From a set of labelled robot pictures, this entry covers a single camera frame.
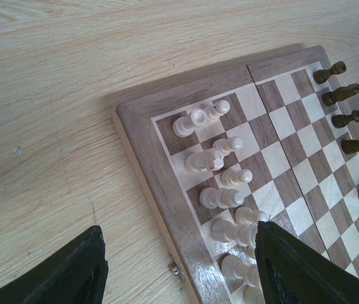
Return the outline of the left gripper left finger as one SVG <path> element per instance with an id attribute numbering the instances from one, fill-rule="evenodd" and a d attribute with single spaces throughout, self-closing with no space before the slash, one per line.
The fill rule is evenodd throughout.
<path id="1" fill-rule="evenodd" d="M 101 303 L 108 262 L 93 225 L 36 267 L 0 288 L 0 303 Z"/>

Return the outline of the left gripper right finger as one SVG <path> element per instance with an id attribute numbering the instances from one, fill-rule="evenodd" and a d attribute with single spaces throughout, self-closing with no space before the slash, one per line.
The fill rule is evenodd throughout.
<path id="1" fill-rule="evenodd" d="M 359 279 L 272 221 L 258 223 L 255 256 L 266 303 L 359 303 Z"/>

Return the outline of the wooden chess board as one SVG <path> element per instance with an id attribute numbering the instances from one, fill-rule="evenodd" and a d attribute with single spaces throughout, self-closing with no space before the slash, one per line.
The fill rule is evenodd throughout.
<path id="1" fill-rule="evenodd" d="M 347 100 L 332 106 L 322 101 L 324 93 L 348 85 L 336 75 L 323 84 L 313 79 L 332 65 L 325 49 L 313 46 L 169 77 L 116 107 L 116 130 L 174 260 L 173 273 L 192 303 L 266 303 L 261 281 L 251 287 L 221 270 L 227 255 L 257 265 L 255 249 L 216 241 L 211 233 L 218 220 L 238 225 L 239 207 L 265 212 L 268 221 L 359 279 L 359 152 L 346 155 L 341 148 L 343 140 L 359 140 L 359 126 L 335 128 L 331 118 L 351 111 Z M 219 121 L 187 137 L 175 135 L 176 119 L 221 99 L 230 110 Z M 225 156 L 220 170 L 186 169 L 189 155 L 234 136 L 243 147 Z M 253 179 L 225 187 L 221 176 L 228 169 L 248 169 Z M 199 195 L 207 187 L 235 189 L 244 203 L 205 208 Z"/>

